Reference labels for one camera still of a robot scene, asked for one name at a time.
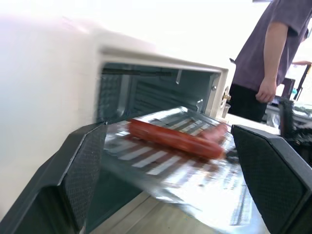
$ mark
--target sausage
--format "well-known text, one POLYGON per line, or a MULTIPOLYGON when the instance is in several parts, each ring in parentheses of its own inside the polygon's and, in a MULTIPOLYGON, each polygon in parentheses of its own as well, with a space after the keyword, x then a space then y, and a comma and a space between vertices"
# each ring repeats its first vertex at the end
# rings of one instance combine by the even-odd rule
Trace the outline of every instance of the sausage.
POLYGON ((136 119, 130 120, 129 133, 134 137, 167 145, 203 158, 219 159, 224 156, 223 148, 216 142, 136 119))
POLYGON ((215 127, 204 130, 198 134, 198 137, 204 138, 208 141, 221 142, 225 138, 225 134, 228 131, 228 127, 221 123, 215 127))

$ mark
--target person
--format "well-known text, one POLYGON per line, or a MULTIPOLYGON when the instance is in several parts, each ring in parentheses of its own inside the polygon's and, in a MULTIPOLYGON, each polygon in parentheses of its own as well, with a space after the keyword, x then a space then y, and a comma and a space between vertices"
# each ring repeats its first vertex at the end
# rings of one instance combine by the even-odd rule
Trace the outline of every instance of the person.
POLYGON ((229 113, 261 122, 312 16, 312 0, 273 0, 238 54, 229 113))

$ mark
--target black pants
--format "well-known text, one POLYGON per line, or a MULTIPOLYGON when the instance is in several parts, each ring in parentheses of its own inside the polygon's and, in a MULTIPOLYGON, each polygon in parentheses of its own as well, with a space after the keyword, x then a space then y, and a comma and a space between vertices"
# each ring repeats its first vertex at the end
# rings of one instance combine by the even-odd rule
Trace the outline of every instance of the black pants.
POLYGON ((232 84, 230 88, 231 108, 229 113, 252 121, 261 122, 267 109, 267 103, 260 103, 255 98, 256 91, 232 84))

